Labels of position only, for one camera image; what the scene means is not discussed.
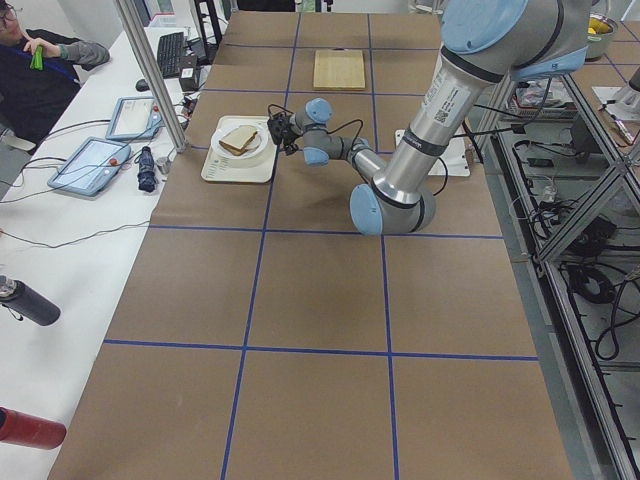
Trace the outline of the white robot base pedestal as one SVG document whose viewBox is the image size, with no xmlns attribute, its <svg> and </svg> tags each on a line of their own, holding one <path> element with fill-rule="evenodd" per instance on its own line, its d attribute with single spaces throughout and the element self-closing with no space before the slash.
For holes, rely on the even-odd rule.
<svg viewBox="0 0 640 480">
<path fill-rule="evenodd" d="M 446 151 L 429 171 L 429 176 L 444 176 L 445 174 L 453 177 L 468 177 L 470 175 L 466 146 L 462 138 L 451 140 Z"/>
</svg>

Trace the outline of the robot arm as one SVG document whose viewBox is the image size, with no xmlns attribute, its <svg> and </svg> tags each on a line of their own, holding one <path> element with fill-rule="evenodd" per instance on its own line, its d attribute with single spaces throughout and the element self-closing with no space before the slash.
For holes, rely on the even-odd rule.
<svg viewBox="0 0 640 480">
<path fill-rule="evenodd" d="M 578 70 L 587 52 L 589 1 L 451 1 L 441 23 L 441 65 L 415 118 L 389 161 L 361 138 L 332 135 L 331 105 L 316 98 L 296 113 L 268 121 L 287 153 L 303 141 L 306 164 L 347 161 L 363 178 L 350 196 L 350 214 L 363 235 L 404 234 L 434 217 L 424 182 L 480 94 L 504 76 L 552 78 Z"/>
</svg>

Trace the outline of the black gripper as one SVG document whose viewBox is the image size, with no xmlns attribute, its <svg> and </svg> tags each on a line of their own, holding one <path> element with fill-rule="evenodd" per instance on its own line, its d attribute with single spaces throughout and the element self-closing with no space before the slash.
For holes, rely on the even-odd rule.
<svg viewBox="0 0 640 480">
<path fill-rule="evenodd" d="M 296 141 L 305 133 L 295 118 L 286 118 L 282 126 L 282 146 L 284 148 L 297 148 Z"/>
</svg>

